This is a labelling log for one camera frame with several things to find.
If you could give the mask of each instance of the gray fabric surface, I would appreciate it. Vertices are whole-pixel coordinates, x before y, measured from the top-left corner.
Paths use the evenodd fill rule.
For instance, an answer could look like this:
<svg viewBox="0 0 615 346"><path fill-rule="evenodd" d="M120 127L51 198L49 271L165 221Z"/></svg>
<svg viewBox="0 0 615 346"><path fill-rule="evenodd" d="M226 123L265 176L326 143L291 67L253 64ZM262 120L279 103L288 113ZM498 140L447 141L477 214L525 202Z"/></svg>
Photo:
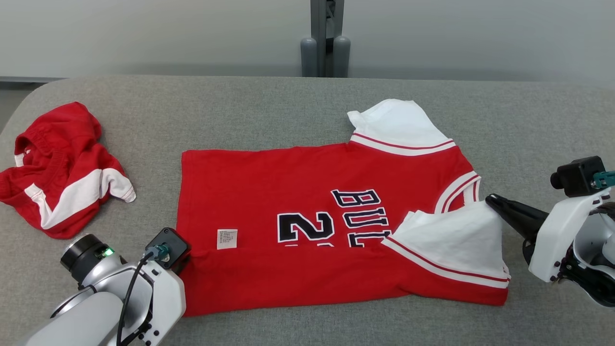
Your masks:
<svg viewBox="0 0 615 346"><path fill-rule="evenodd" d="M132 204L110 200L85 231L137 260L162 227L175 225L182 151L345 142L352 132L346 112L388 98L416 101L455 139L483 176L482 197L496 192L548 211L564 197L549 184L557 166L600 155L615 168L615 95L603 89L525 82L108 76L53 82L28 96L0 135L0 169L14 164L14 139L37 116L82 102L102 123L102 141L130 175L138 196ZM48 238L6 205L0 205L0 220L0 344L9 345L76 292L76 283L59 263L69 241ZM165 345L612 345L613 313L571 283L535 278L521 242L512 229L504 230L512 281L503 307L411 296L220 313L180 320Z"/></svg>

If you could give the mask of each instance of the clothing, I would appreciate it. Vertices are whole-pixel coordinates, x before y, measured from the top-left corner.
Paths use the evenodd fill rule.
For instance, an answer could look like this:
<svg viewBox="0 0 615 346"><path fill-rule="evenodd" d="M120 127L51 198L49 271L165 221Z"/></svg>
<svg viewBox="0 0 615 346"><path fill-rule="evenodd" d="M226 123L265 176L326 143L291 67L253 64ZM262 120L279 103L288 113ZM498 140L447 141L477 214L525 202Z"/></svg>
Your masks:
<svg viewBox="0 0 615 346"><path fill-rule="evenodd" d="M122 166L98 143L101 132L78 102L38 117L15 140L15 167L0 172L0 201L57 239L79 233L109 194L134 201Z"/></svg>
<svg viewBox="0 0 615 346"><path fill-rule="evenodd" d="M177 230L192 246L181 274L186 316L397 297L414 293L417 281L451 289L448 278L381 242L408 211L474 203L480 177L412 101L348 115L349 143L183 153ZM456 284L472 294L436 296L506 299L505 288L485 300L481 285Z"/></svg>

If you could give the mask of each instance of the black lettering with white outline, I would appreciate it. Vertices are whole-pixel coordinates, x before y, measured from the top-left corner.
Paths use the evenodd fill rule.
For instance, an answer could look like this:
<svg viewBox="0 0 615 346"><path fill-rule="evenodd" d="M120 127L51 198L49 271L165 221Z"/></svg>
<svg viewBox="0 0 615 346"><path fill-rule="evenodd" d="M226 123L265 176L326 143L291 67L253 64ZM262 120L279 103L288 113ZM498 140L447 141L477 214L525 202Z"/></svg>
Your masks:
<svg viewBox="0 0 615 346"><path fill-rule="evenodd" d="M293 230L293 225L297 226L303 234L310 240L329 239L335 234L333 227L333 219L329 213L317 212L316 219L320 223L320 229L316 228L310 220L305 218L300 213L287 213L277 215L277 241L284 243L286 241L299 240L297 231Z"/></svg>
<svg viewBox="0 0 615 346"><path fill-rule="evenodd" d="M348 226L348 228L359 228L373 225L389 225L389 219L387 219L386 212L384 211L383 207L367 211L345 212L343 216L344 222L346 223L346 226Z"/></svg>
<svg viewBox="0 0 615 346"><path fill-rule="evenodd" d="M379 204L380 197L373 189L367 191L331 191L335 202L342 208L366 206L369 204Z"/></svg>
<svg viewBox="0 0 615 346"><path fill-rule="evenodd" d="M367 232L367 233L348 233L348 244L350 247L365 247L358 239L364 238L386 238L391 235L391 231Z"/></svg>

